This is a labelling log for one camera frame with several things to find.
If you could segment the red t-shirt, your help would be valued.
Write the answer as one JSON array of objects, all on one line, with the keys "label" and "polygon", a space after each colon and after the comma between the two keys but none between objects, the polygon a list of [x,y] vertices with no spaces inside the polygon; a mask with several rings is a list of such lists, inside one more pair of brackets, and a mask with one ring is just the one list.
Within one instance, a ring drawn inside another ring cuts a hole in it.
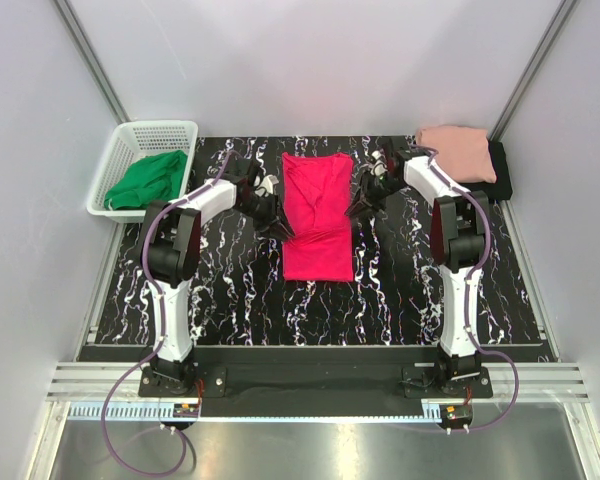
[{"label": "red t-shirt", "polygon": [[294,236],[283,244],[287,281],[354,280],[350,205],[353,160],[282,155],[284,211]]}]

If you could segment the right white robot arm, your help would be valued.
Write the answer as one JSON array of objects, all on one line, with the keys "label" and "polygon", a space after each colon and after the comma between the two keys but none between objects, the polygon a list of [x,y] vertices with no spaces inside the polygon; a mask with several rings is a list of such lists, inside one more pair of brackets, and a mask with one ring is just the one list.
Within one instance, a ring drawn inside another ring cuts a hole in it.
[{"label": "right white robot arm", "polygon": [[463,397],[480,382],[482,359],[477,333],[477,307],[483,265],[491,249],[488,196],[472,194],[445,173],[438,151],[389,137],[372,153],[359,188],[346,210],[350,218],[385,208],[386,199],[411,187],[432,208],[429,245],[443,280],[443,330],[434,366],[420,381],[404,385],[423,392]]}]

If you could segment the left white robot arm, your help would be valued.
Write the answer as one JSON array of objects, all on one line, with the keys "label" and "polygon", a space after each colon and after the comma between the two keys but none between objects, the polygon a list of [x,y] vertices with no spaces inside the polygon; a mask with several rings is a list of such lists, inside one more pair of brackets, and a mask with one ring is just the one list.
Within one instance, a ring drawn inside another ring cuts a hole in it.
[{"label": "left white robot arm", "polygon": [[286,241],[294,236],[276,193],[279,179],[256,161],[231,151],[218,174],[194,191],[146,210],[137,253],[154,308],[152,352],[140,361],[142,384],[183,396],[202,387],[194,365],[194,340],[188,327],[188,296],[197,272],[202,228],[235,210],[252,220],[256,231]]}]

